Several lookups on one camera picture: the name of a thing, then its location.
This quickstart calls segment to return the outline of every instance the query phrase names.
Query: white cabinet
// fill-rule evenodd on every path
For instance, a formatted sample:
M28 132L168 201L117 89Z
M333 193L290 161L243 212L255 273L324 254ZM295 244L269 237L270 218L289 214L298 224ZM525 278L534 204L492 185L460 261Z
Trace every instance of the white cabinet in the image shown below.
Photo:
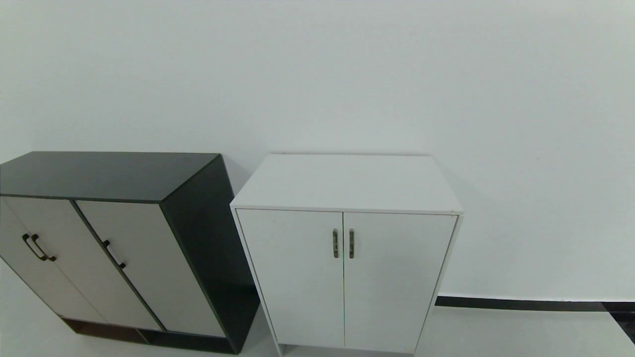
M415 353L462 220L432 158L270 155L231 206L280 354Z

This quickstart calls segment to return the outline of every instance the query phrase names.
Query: black cabinet top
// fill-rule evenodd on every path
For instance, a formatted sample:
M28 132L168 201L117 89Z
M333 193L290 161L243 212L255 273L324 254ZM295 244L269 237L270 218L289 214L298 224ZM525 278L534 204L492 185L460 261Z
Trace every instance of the black cabinet top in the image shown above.
M219 157L34 151L0 165L0 196L160 202Z

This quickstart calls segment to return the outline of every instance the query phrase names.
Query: storage cabinet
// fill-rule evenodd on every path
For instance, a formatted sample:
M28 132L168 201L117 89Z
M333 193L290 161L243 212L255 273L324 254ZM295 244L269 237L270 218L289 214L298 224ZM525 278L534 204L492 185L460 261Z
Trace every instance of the storage cabinet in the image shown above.
M231 206L281 355L415 353L462 220L432 158L270 155Z
M259 305L219 154L0 165L0 256L74 331L239 353Z

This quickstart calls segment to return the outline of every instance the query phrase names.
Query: dark gray cabinet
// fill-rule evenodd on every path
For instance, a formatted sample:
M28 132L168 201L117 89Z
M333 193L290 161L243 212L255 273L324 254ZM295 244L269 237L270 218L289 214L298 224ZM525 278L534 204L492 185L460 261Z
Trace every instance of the dark gray cabinet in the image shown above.
M77 333L239 353L259 305L219 154L0 165L0 256Z

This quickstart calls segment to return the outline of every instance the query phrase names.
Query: white cabinet top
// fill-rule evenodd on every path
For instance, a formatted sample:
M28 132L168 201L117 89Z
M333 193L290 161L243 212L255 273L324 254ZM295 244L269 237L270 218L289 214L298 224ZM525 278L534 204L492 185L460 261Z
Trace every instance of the white cabinet top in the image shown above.
M233 208L461 215L430 156L271 154Z

